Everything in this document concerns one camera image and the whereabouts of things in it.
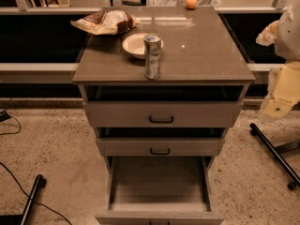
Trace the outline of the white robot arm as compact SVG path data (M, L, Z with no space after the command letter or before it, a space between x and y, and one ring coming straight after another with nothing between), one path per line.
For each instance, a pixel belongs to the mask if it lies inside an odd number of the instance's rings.
M268 94L261 105L264 117L280 119L300 102L300 0L293 0L277 21L269 23L256 43L274 44L276 55L285 59L283 66L270 69Z

